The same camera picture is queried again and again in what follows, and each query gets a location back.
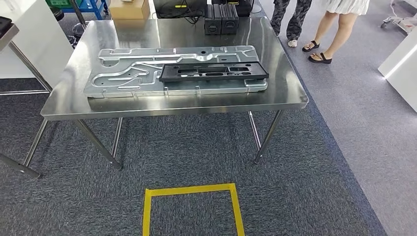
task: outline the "table top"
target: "table top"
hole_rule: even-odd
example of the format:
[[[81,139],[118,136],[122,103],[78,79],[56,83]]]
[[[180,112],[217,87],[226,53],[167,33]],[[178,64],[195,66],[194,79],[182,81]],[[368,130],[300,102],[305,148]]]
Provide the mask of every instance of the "table top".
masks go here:
[[[263,92],[87,98],[84,86],[101,49],[252,45],[269,72]],[[308,97],[266,17],[241,18],[236,35],[205,35],[204,21],[91,21],[47,99],[47,120],[303,109]]]

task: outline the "black sandal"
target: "black sandal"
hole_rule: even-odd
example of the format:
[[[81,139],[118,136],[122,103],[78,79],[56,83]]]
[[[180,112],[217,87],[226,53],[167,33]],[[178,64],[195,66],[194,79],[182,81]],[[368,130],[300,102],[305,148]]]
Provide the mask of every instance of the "black sandal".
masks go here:
[[[312,63],[324,63],[324,64],[330,64],[332,59],[326,59],[325,55],[323,53],[320,53],[322,56],[322,60],[316,60],[312,58],[311,56],[308,57],[308,60]]]
[[[314,44],[314,47],[312,47],[312,48],[309,48],[309,49],[306,49],[305,47],[303,47],[302,48],[302,51],[303,52],[305,52],[305,53],[308,53],[308,52],[311,52],[311,50],[313,50],[313,49],[316,49],[316,48],[318,48],[318,47],[320,47],[320,44],[317,44],[316,43],[316,41],[311,41],[311,43],[313,43]]]

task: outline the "person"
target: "person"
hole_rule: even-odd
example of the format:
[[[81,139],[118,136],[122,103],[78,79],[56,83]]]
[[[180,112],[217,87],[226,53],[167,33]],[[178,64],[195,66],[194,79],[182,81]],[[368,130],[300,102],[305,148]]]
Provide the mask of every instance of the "person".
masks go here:
[[[333,55],[348,40],[352,33],[353,25],[359,15],[368,11],[369,0],[324,0],[327,11],[317,28],[316,37],[303,47],[304,52],[318,48],[322,37],[330,28],[333,20],[339,16],[339,28],[330,47],[322,53],[313,53],[308,60],[314,63],[330,64]]]
[[[297,40],[301,34],[302,23],[304,22],[307,11],[310,9],[311,1],[312,0],[297,0],[297,6],[293,17],[288,22],[288,46],[292,48],[297,46]],[[281,21],[289,3],[290,0],[274,0],[275,8],[270,23],[273,30],[275,31],[276,36],[278,36],[281,31]]]

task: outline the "metal plate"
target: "metal plate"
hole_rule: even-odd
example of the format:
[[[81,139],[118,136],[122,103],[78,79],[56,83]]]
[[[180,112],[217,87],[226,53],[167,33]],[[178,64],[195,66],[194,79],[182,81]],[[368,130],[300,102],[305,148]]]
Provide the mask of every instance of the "metal plate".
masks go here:
[[[266,80],[163,83],[158,79],[165,64],[259,61],[253,46],[102,49],[98,59],[101,64],[92,68],[84,88],[88,97],[241,93],[268,87]]]

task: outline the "yellow floor tape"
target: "yellow floor tape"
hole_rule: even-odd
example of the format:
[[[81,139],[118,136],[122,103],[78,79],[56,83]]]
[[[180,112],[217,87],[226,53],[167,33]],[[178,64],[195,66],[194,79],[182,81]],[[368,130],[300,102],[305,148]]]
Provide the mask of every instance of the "yellow floor tape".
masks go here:
[[[151,198],[156,196],[178,195],[178,194],[190,194],[190,193],[204,193],[214,191],[229,190],[232,197],[233,213],[235,215],[236,229],[238,236],[244,236],[245,231],[243,229],[242,215],[240,214],[238,192],[234,183],[214,184],[214,185],[202,185],[191,186],[182,188],[163,188],[163,189],[146,189],[145,190],[145,204],[144,204],[144,216],[143,216],[143,231],[142,236],[149,236],[150,225],[150,203]]]

